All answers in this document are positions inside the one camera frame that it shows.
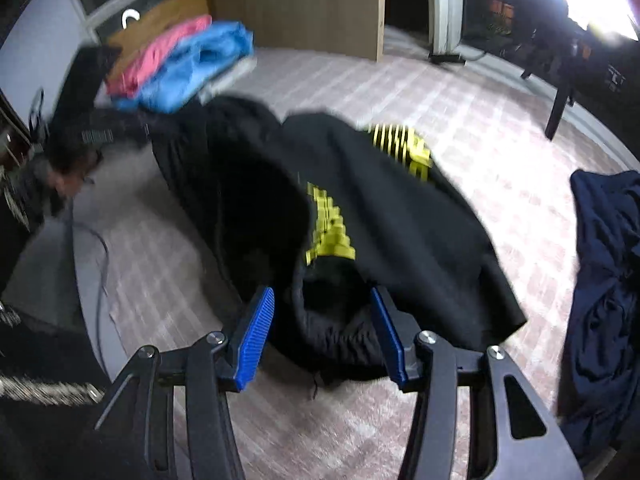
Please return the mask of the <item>pink garment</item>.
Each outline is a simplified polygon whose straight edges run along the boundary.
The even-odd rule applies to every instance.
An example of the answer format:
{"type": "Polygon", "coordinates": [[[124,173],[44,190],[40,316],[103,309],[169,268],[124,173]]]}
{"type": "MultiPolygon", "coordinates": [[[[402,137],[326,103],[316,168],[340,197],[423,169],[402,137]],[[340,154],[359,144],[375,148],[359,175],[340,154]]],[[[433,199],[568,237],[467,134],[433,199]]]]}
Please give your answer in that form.
{"type": "Polygon", "coordinates": [[[120,75],[106,84],[106,93],[109,96],[133,98],[141,87],[157,73],[181,40],[202,32],[212,23],[213,18],[208,14],[203,14],[168,28],[166,32],[152,40],[120,75]]]}

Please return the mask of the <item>navy blue garment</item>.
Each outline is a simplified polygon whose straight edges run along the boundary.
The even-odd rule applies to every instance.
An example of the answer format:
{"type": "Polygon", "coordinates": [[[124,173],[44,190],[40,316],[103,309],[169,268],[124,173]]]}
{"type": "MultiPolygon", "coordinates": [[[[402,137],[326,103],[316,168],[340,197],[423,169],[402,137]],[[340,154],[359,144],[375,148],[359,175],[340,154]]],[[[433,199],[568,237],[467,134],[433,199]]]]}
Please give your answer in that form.
{"type": "Polygon", "coordinates": [[[576,274],[565,334],[561,429],[580,466],[639,429],[639,175],[570,176],[576,274]]]}

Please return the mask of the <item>black hoodie with yellow print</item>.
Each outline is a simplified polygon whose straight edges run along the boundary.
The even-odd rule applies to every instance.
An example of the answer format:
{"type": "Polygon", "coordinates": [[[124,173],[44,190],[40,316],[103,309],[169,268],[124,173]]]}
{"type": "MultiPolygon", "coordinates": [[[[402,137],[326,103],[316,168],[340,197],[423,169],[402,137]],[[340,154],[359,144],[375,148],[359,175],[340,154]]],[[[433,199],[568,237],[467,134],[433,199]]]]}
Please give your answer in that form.
{"type": "Polygon", "coordinates": [[[149,124],[168,188],[242,299],[274,292],[270,344],[325,384],[386,373],[372,292],[456,347],[482,351],[526,316],[473,208],[427,160],[323,112],[279,118],[217,96],[149,124]]]}

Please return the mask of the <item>black table with legs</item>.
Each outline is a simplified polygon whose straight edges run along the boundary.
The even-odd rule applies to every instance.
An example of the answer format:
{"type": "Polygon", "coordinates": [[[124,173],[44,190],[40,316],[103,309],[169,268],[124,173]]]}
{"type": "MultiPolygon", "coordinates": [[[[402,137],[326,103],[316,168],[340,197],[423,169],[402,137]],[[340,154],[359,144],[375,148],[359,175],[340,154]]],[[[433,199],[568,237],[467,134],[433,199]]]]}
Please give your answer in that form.
{"type": "Polygon", "coordinates": [[[622,136],[639,125],[639,0],[463,0],[462,39],[555,90],[544,127],[585,107],[622,136]]]}

